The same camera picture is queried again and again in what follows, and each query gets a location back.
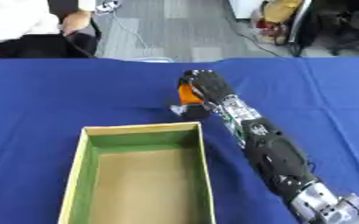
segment white shirt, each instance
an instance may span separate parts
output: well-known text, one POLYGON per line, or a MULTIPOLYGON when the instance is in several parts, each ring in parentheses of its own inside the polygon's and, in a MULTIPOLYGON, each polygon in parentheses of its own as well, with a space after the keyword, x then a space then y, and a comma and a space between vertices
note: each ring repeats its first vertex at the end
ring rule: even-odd
MULTIPOLYGON (((95 0, 79 0, 79 9, 94 11, 95 0)), ((50 13, 47 0, 0 0, 0 42, 58 33, 59 19, 50 13)))

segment box edge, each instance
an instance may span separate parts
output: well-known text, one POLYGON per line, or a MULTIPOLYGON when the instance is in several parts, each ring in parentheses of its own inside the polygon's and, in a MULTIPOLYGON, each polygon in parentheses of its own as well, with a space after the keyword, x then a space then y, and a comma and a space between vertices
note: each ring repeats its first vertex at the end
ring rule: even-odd
POLYGON ((87 143, 88 143, 88 133, 86 131, 86 128, 83 128, 81 130, 80 139, 77 144, 76 152, 74 154, 74 161, 72 163, 72 168, 68 175, 67 186, 60 210, 60 216, 57 222, 58 224, 69 223, 77 182, 79 179, 79 174, 81 172, 81 164, 84 158, 85 151, 87 149, 87 143))

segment box bottom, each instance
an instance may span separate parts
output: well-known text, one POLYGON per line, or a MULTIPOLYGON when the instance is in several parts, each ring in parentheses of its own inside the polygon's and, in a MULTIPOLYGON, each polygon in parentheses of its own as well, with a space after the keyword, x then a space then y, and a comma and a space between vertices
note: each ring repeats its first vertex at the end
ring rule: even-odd
POLYGON ((202 223, 194 149, 101 154, 90 224, 202 223))

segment table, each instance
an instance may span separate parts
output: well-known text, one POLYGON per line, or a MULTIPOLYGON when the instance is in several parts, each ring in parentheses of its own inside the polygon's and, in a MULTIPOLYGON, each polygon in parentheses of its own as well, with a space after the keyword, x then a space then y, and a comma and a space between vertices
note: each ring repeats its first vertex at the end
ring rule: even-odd
MULTIPOLYGON (((53 224, 84 126, 181 121, 187 69, 213 69, 303 148, 337 195, 359 195, 359 59, 0 60, 0 224, 53 224)), ((296 223, 221 119, 203 121, 219 224, 296 223)))

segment orange object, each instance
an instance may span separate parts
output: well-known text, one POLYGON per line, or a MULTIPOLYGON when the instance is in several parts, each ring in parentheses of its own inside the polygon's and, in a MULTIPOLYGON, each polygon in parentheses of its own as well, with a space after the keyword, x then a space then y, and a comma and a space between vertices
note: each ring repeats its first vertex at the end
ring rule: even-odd
POLYGON ((194 95, 192 92, 192 86, 189 84, 181 84, 179 85, 179 99, 182 105, 187 105, 190 103, 203 103, 199 97, 194 95))

